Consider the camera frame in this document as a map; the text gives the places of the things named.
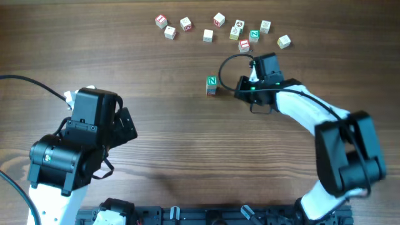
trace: wooden cube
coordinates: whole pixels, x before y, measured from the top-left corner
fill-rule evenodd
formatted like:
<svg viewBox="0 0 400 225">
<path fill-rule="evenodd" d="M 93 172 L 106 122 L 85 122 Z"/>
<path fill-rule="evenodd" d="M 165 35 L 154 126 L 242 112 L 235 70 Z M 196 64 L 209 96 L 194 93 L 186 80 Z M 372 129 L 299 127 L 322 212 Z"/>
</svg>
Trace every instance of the wooden cube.
<svg viewBox="0 0 400 225">
<path fill-rule="evenodd" d="M 261 27 L 260 31 L 264 34 L 267 34 L 269 32 L 269 28 L 271 27 L 271 22 L 269 21 L 262 21 L 261 22 Z"/>
<path fill-rule="evenodd" d="M 240 29 L 240 33 L 243 33 L 244 21 L 241 21 L 241 20 L 237 19 L 236 22 L 235 22 L 235 26 L 234 27 Z"/>
<path fill-rule="evenodd" d="M 188 17 L 181 19 L 181 27 L 184 31 L 192 29 L 192 22 Z"/>
<path fill-rule="evenodd" d="M 250 50 L 250 43 L 249 40 L 245 39 L 245 40 L 241 40 L 239 41 L 239 51 L 241 53 L 246 53 Z"/>
<path fill-rule="evenodd" d="M 284 49 L 286 47 L 288 47 L 290 45 L 290 38 L 288 35 L 282 36 L 277 40 L 277 45 L 279 45 L 279 47 L 281 49 Z"/>
<path fill-rule="evenodd" d="M 166 38 L 173 40 L 175 38 L 176 30 L 173 27 L 167 26 L 167 28 L 164 31 L 164 34 Z"/>
<path fill-rule="evenodd" d="M 159 15 L 158 17 L 156 17 L 156 24 L 161 29 L 165 28 L 165 26 L 167 26 L 168 24 L 167 18 L 164 15 Z"/>
<path fill-rule="evenodd" d="M 202 36 L 202 41 L 212 42 L 213 41 L 213 32 L 212 30 L 204 30 L 204 34 Z"/>
<path fill-rule="evenodd" d="M 236 27 L 232 27 L 231 29 L 231 34 L 229 35 L 229 38 L 232 40 L 237 41 L 239 39 L 239 34 L 240 34 L 240 29 Z"/>
<path fill-rule="evenodd" d="M 218 79 L 216 76 L 208 76 L 207 77 L 207 85 L 206 85 L 206 94 L 216 95 L 217 94 L 217 87 L 218 87 Z"/>
<path fill-rule="evenodd" d="M 214 24 L 215 24 L 215 26 L 220 28 L 224 23 L 225 23 L 225 16 L 222 15 L 221 13 L 217 13 L 214 16 Z"/>
<path fill-rule="evenodd" d="M 250 34 L 249 34 L 249 42 L 250 43 L 257 43 L 259 38 L 260 38 L 259 30 L 251 30 L 250 31 Z"/>
</svg>

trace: robotic arm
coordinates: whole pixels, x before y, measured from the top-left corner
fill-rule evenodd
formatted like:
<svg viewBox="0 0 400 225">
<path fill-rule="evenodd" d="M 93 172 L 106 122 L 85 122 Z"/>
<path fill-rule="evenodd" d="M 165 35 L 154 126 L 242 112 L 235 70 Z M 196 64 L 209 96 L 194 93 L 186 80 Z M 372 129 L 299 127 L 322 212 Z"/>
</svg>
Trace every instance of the robotic arm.
<svg viewBox="0 0 400 225">
<path fill-rule="evenodd" d="M 236 56 L 253 58 L 247 54 Z M 371 185 L 384 179 L 386 166 L 372 119 L 366 112 L 339 109 L 311 94 L 299 81 L 284 80 L 274 53 L 253 58 L 251 75 L 242 76 L 236 89 L 227 87 L 221 80 L 221 69 L 233 57 L 221 65 L 222 86 L 234 91 L 235 98 L 260 106 L 267 104 L 292 117 L 315 136 L 320 180 L 288 208 L 289 219 L 283 217 L 281 221 L 271 217 L 269 210 L 253 210 L 249 206 L 238 211 L 181 210 L 176 206 L 161 209 L 135 207 L 117 199 L 107 199 L 93 211 L 78 213 L 91 178 L 99 179 L 93 173 L 103 161 L 113 168 L 106 159 L 108 151 L 137 137 L 129 111 L 123 108 L 117 94 L 82 88 L 71 95 L 75 98 L 71 104 L 74 111 L 71 118 L 65 119 L 66 129 L 44 136 L 30 152 L 29 195 L 42 223 L 72 224 L 78 213 L 76 224 L 316 224 L 330 219 L 349 198 L 365 196 L 365 192 L 368 195 Z M 117 103 L 120 108 L 115 112 Z M 346 143 L 352 144 L 354 151 L 346 152 Z M 31 213 L 28 224 L 34 224 Z"/>
</svg>

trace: white block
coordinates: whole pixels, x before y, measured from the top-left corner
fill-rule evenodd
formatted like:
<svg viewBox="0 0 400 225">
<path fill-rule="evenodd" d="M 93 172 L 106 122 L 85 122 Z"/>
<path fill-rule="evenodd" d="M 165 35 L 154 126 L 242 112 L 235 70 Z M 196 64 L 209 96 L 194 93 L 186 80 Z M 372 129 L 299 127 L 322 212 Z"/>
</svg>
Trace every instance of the white block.
<svg viewBox="0 0 400 225">
<path fill-rule="evenodd" d="M 221 13 L 217 13 L 214 16 L 214 24 L 215 24 L 215 26 L 220 28 L 224 23 L 225 23 L 225 16 L 222 15 Z"/>
<path fill-rule="evenodd" d="M 240 34 L 240 29 L 236 28 L 236 27 L 232 27 L 229 38 L 236 41 L 239 39 L 239 34 Z"/>
<path fill-rule="evenodd" d="M 158 17 L 156 17 L 156 24 L 161 29 L 165 28 L 168 24 L 167 18 L 164 15 L 158 15 Z"/>
<path fill-rule="evenodd" d="M 260 31 L 264 34 L 267 34 L 269 32 L 269 28 L 271 27 L 271 22 L 269 21 L 262 21 L 261 22 L 261 27 Z"/>
<path fill-rule="evenodd" d="M 249 40 L 245 39 L 245 40 L 241 40 L 239 41 L 239 51 L 241 53 L 246 53 L 250 50 L 250 43 Z"/>
<path fill-rule="evenodd" d="M 188 17 L 181 19 L 181 27 L 184 31 L 192 29 L 192 22 Z"/>
<path fill-rule="evenodd" d="M 235 22 L 235 26 L 234 27 L 240 29 L 240 33 L 243 33 L 244 21 L 241 21 L 241 20 L 237 19 L 236 22 Z"/>
<path fill-rule="evenodd" d="M 279 45 L 279 47 L 281 49 L 286 48 L 290 45 L 290 38 L 288 35 L 282 36 L 277 40 L 277 45 Z"/>
<path fill-rule="evenodd" d="M 164 31 L 164 34 L 166 38 L 173 40 L 175 38 L 176 30 L 173 27 L 167 26 L 167 28 Z"/>
<path fill-rule="evenodd" d="M 213 32 L 212 30 L 204 30 L 204 34 L 202 36 L 202 41 L 212 42 L 213 41 Z"/>
<path fill-rule="evenodd" d="M 259 30 L 251 30 L 250 31 L 250 33 L 249 33 L 249 42 L 250 43 L 257 43 L 259 38 L 260 38 Z"/>
</svg>

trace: wooden table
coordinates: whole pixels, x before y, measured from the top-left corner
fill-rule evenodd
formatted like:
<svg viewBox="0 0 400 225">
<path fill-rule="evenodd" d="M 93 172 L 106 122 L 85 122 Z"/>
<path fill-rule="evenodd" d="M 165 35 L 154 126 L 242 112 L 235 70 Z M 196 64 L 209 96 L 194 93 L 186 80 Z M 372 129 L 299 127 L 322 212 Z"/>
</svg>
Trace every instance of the wooden table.
<svg viewBox="0 0 400 225">
<path fill-rule="evenodd" d="M 116 172 L 92 181 L 83 206 L 106 198 L 164 207 L 291 204 L 318 179 L 313 137 L 282 114 L 251 114 L 226 91 L 205 95 L 206 76 L 239 52 L 229 40 L 234 21 L 246 22 L 244 38 L 269 20 L 270 33 L 252 44 L 253 55 L 275 52 L 285 78 L 374 118 L 387 178 L 371 198 L 351 202 L 354 218 L 398 224 L 399 6 L 313 0 L 0 6 L 0 73 L 37 79 L 59 93 L 93 84 L 124 99 L 139 137 L 110 152 Z M 226 16 L 220 29 L 212 24 L 217 12 Z M 175 40 L 155 25 L 158 14 L 177 28 Z M 179 25 L 186 16 L 194 24 L 189 32 Z M 212 44 L 202 41 L 204 29 L 214 30 Z M 279 49 L 285 34 L 291 47 Z M 242 75 L 249 75 L 247 59 L 223 72 L 230 86 Z M 0 168 L 28 190 L 32 144 L 71 112 L 24 81 L 0 81 L 0 99 Z M 25 202 L 3 180 L 0 190 L 0 224 L 26 223 Z"/>
</svg>

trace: wood grain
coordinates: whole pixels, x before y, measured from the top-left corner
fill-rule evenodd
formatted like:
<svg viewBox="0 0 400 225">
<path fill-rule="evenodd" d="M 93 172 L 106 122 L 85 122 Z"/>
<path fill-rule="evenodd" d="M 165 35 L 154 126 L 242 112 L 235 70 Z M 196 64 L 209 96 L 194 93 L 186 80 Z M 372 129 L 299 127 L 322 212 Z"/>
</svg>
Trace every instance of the wood grain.
<svg viewBox="0 0 400 225">
<path fill-rule="evenodd" d="M 276 52 L 286 78 L 315 95 L 374 118 L 387 179 L 370 199 L 352 201 L 356 224 L 397 224 L 400 215 L 400 22 L 398 2 L 226 1 L 0 6 L 0 73 L 42 81 L 59 93 L 93 84 L 117 92 L 139 137 L 110 152 L 115 174 L 93 181 L 84 207 L 106 198 L 137 206 L 291 204 L 317 179 L 310 134 L 281 114 L 253 115 L 222 92 L 205 97 L 206 76 L 238 53 L 229 40 L 236 19 L 244 33 L 272 22 L 252 54 Z M 221 12 L 221 29 L 212 18 Z M 163 13 L 178 30 L 164 37 Z M 183 32 L 179 20 L 194 24 Z M 204 29 L 213 43 L 202 42 Z M 291 47 L 279 49 L 288 34 Z M 248 60 L 224 69 L 235 86 Z M 49 93 L 23 81 L 0 81 L 0 168 L 25 190 L 28 153 L 70 112 Z M 0 224 L 24 224 L 28 207 L 0 181 Z"/>
</svg>

